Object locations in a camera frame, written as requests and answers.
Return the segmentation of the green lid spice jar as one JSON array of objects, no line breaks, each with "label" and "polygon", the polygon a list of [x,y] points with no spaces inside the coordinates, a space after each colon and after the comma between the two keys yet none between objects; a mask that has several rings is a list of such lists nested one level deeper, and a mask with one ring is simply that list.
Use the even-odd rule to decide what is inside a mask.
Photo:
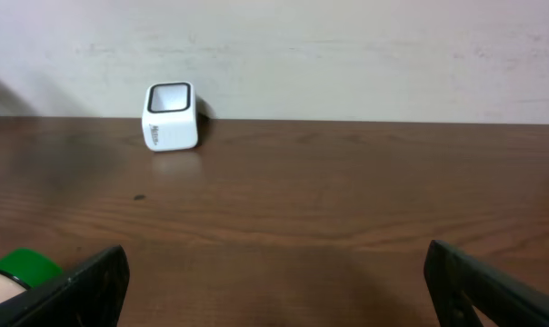
[{"label": "green lid spice jar", "polygon": [[20,248],[0,259],[0,303],[29,291],[63,273],[51,259]]}]

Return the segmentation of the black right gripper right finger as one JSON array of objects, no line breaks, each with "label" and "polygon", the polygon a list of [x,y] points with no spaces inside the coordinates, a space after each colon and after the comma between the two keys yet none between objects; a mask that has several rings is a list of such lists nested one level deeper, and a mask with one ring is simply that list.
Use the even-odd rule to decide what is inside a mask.
[{"label": "black right gripper right finger", "polygon": [[480,311],[498,326],[549,327],[549,295],[444,241],[430,242],[424,279],[442,326],[481,327]]}]

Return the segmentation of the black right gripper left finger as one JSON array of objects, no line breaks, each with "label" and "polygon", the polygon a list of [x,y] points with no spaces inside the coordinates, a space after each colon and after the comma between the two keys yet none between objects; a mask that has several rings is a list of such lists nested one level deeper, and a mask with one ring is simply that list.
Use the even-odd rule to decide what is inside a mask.
[{"label": "black right gripper left finger", "polygon": [[116,327],[130,269],[122,246],[0,303],[0,327]]}]

